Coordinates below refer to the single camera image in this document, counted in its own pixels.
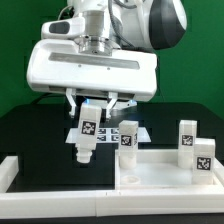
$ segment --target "black table surface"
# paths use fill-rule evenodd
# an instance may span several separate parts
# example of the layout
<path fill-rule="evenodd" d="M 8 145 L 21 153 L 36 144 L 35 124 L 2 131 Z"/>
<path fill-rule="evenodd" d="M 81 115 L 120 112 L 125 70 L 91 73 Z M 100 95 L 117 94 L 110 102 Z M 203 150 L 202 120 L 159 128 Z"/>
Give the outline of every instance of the black table surface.
<path fill-rule="evenodd" d="M 76 161 L 76 149 L 66 144 L 71 127 L 78 120 L 68 116 L 63 104 L 21 105 L 0 118 L 0 162 L 8 155 L 19 158 L 19 173 L 8 192 L 114 189 L 114 154 L 117 144 L 98 144 L 88 165 Z M 216 140 L 216 158 L 224 160 L 224 121 L 196 103 L 139 104 L 102 122 L 100 127 L 118 127 L 122 120 L 139 121 L 151 143 L 139 149 L 177 149 L 180 120 L 198 122 L 197 137 Z M 185 214 L 1 220 L 0 223 L 221 223 L 223 214 Z"/>

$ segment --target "white cube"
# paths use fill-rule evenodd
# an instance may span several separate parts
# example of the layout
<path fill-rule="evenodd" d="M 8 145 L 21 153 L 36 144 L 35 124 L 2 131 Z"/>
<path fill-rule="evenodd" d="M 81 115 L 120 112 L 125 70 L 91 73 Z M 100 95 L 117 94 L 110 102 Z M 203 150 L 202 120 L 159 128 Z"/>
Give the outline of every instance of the white cube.
<path fill-rule="evenodd" d="M 82 104 L 76 147 L 94 150 L 96 148 L 102 109 L 99 106 Z"/>
<path fill-rule="evenodd" d="M 138 149 L 138 122 L 122 121 L 119 124 L 119 150 Z"/>
<path fill-rule="evenodd" d="M 197 121 L 182 120 L 179 125 L 179 149 L 193 149 L 197 136 Z"/>
<path fill-rule="evenodd" d="M 138 122 L 122 121 L 119 124 L 119 165 L 123 169 L 134 169 L 137 165 Z"/>
<path fill-rule="evenodd" d="M 193 184 L 212 184 L 215 158 L 215 140 L 196 138 L 193 159 Z"/>
<path fill-rule="evenodd" d="M 179 124 L 178 166 L 191 169 L 193 150 L 197 135 L 197 121 L 181 120 Z"/>

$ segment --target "white plastic tray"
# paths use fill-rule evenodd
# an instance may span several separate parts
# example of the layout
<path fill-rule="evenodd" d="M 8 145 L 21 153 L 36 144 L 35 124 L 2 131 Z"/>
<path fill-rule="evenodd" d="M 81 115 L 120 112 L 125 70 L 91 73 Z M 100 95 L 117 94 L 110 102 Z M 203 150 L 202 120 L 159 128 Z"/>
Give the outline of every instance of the white plastic tray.
<path fill-rule="evenodd" d="M 115 160 L 115 190 L 2 193 L 0 219 L 224 212 L 224 167 L 217 160 L 213 185 L 191 185 L 191 171 L 177 168 L 177 150 L 139 150 L 132 172 Z M 130 175 L 140 182 L 122 182 Z"/>

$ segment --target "green wall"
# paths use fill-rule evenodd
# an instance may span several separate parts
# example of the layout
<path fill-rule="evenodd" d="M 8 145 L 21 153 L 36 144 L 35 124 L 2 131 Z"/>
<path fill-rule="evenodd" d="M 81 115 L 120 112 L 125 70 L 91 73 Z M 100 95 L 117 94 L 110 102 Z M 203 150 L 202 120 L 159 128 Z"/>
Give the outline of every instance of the green wall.
<path fill-rule="evenodd" d="M 158 91 L 152 102 L 198 102 L 224 119 L 224 1 L 182 0 L 188 30 L 173 49 L 158 51 Z M 26 69 L 41 25 L 56 20 L 66 0 L 1 0 L 0 116 L 40 94 Z"/>

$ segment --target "white cylinder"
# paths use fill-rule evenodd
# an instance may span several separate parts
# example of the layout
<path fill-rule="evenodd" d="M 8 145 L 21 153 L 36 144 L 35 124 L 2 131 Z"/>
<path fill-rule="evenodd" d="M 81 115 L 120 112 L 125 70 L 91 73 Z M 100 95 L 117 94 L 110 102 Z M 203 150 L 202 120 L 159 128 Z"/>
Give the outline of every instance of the white cylinder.
<path fill-rule="evenodd" d="M 122 169 L 134 169 L 137 165 L 137 157 L 135 156 L 119 156 L 119 165 Z"/>
<path fill-rule="evenodd" d="M 89 163 L 92 154 L 93 153 L 90 150 L 78 149 L 78 153 L 76 154 L 77 155 L 77 161 L 79 163 Z"/>

